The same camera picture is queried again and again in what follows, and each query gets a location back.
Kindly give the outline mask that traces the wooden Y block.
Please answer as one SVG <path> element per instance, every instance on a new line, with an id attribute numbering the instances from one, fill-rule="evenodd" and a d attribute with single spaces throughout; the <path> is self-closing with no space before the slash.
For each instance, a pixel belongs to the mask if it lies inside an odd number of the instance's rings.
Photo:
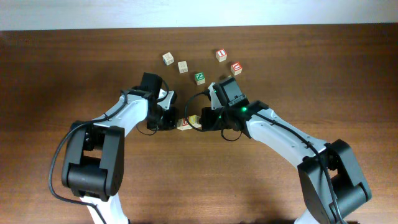
<path id="1" fill-rule="evenodd" d="M 179 130 L 184 130 L 185 129 L 185 125 L 184 125 L 185 119 L 181 118 L 177 121 L 177 129 Z"/>

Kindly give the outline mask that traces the yellow block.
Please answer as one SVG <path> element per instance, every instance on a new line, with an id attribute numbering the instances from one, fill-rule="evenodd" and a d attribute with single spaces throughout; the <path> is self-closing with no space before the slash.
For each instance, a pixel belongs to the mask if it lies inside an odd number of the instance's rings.
<path id="1" fill-rule="evenodd" d="M 188 120 L 192 126 L 195 128 L 200 128 L 201 123 L 200 123 L 200 117 L 198 115 L 191 115 L 188 117 Z"/>

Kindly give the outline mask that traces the red O block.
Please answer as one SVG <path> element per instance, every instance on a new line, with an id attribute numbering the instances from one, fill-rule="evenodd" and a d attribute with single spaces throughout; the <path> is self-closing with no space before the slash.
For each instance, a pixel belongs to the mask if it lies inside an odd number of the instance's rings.
<path id="1" fill-rule="evenodd" d="M 191 121 L 190 118 L 183 118 L 182 119 L 182 130 L 186 130 L 186 129 L 192 129 L 192 124 L 193 122 Z"/>

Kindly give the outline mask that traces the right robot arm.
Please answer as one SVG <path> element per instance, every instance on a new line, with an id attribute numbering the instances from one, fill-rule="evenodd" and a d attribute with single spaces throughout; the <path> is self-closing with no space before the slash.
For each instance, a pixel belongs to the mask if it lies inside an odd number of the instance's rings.
<path id="1" fill-rule="evenodd" d="M 238 131 L 297 169 L 306 210 L 296 223 L 344 223 L 346 216 L 371 200 L 369 184 L 347 142 L 328 143 L 304 133 L 267 104 L 250 102 L 233 77 L 212 83 L 204 94 L 211 101 L 201 111 L 204 130 Z"/>

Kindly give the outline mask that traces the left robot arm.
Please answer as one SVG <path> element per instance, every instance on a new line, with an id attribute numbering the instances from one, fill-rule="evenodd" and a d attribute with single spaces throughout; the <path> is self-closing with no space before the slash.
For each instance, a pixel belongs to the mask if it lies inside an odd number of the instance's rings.
<path id="1" fill-rule="evenodd" d="M 118 102 L 90 121 L 75 121 L 60 146 L 66 148 L 62 184 L 85 205 L 95 223 L 129 223 L 119 198 L 126 136 L 142 121 L 151 134 L 176 127 L 177 95 L 158 75 L 123 90 Z"/>

